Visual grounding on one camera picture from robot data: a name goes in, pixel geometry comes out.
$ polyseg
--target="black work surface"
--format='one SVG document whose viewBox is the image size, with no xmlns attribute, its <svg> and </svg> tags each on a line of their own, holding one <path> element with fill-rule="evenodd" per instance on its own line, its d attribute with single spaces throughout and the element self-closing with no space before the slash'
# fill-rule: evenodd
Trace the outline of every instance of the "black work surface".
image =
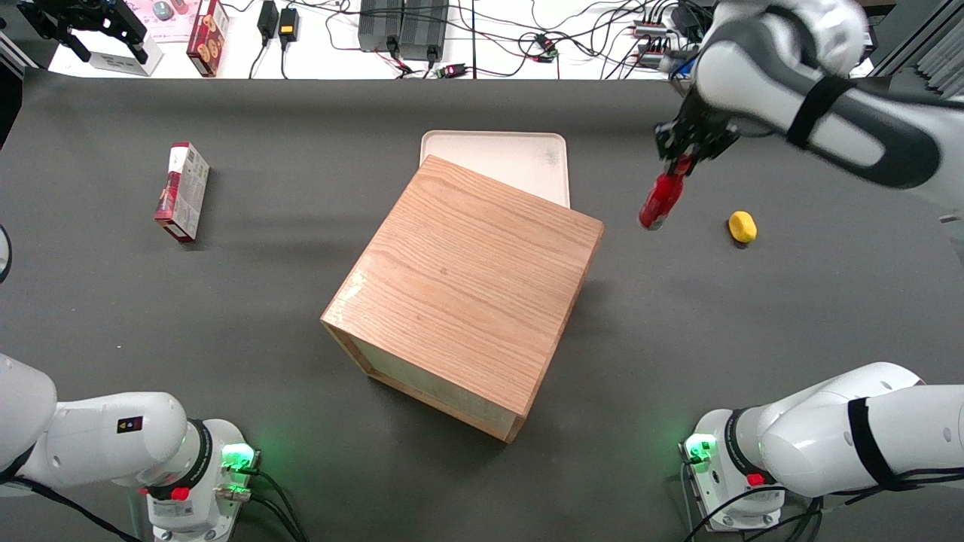
<svg viewBox="0 0 964 542">
<path fill-rule="evenodd" d="M 676 442 L 877 360 L 964 383 L 964 283 L 936 210 L 779 141 L 701 165 L 663 230 L 636 214 L 660 163 L 661 83 L 79 80 L 32 73 L 0 153 L 13 270 L 0 350 L 62 400 L 166 391 L 235 422 L 313 540 L 678 541 Z M 318 317 L 432 129 L 551 131 L 573 207 L 606 234 L 510 446 L 366 379 Z M 170 144 L 213 168 L 200 241 L 152 221 Z M 746 209 L 760 238 L 730 242 Z M 130 528 L 121 488 L 68 492 Z M 961 494 L 882 495 L 822 540 L 960 540 Z M 41 498 L 0 540 L 109 541 Z M 233 540 L 283 540 L 249 505 Z M 709 540 L 705 533 L 699 537 Z"/>
</svg>

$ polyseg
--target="white tray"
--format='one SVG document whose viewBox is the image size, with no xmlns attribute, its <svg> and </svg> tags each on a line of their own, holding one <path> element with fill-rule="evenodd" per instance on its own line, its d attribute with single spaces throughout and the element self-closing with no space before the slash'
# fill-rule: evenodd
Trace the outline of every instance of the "white tray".
<svg viewBox="0 0 964 542">
<path fill-rule="evenodd" d="M 566 140 L 558 134 L 433 130 L 422 136 L 418 163 L 429 154 L 569 207 Z"/>
</svg>

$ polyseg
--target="wooden box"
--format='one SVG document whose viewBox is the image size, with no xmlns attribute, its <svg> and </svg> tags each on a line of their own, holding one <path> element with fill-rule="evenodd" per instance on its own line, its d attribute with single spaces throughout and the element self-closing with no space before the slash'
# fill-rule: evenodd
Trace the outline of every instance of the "wooden box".
<svg viewBox="0 0 964 542">
<path fill-rule="evenodd" d="M 368 376 L 512 442 L 602 236 L 429 156 L 321 321 Z"/>
</svg>

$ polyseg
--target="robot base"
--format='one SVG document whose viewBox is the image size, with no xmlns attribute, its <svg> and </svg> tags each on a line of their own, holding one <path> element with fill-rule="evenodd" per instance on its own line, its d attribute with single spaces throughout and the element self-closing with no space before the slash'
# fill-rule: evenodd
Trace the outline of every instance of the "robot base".
<svg viewBox="0 0 964 542">
<path fill-rule="evenodd" d="M 724 440 L 726 422 L 732 410 L 714 410 L 696 424 L 692 436 L 681 445 L 683 459 L 689 461 L 699 450 L 702 462 L 689 465 L 692 488 L 703 517 L 724 502 L 749 491 L 746 476 L 730 459 Z M 769 528 L 780 522 L 782 490 L 761 491 L 734 502 L 717 512 L 707 523 L 709 530 L 735 531 Z"/>
<path fill-rule="evenodd" d="M 250 476 L 222 466 L 225 446 L 243 444 L 245 440 L 229 421 L 205 420 L 204 426 L 211 433 L 211 462 L 201 481 L 191 489 L 190 497 L 186 501 L 157 501 L 147 496 L 147 514 L 155 541 L 226 542 L 234 529 L 241 502 L 217 499 L 215 490 L 248 487 Z"/>
</svg>

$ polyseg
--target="green led light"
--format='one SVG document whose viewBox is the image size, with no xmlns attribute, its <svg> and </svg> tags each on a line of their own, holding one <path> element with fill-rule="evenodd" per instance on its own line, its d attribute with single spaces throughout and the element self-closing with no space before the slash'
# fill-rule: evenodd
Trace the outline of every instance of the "green led light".
<svg viewBox="0 0 964 542">
<path fill-rule="evenodd" d="M 697 433 L 686 439 L 683 447 L 689 451 L 689 458 L 693 463 L 703 463 L 710 460 L 710 455 L 716 448 L 716 437 Z"/>
<path fill-rule="evenodd" d="M 253 467 L 254 448 L 244 443 L 225 446 L 221 450 L 221 466 L 230 469 Z"/>
</svg>

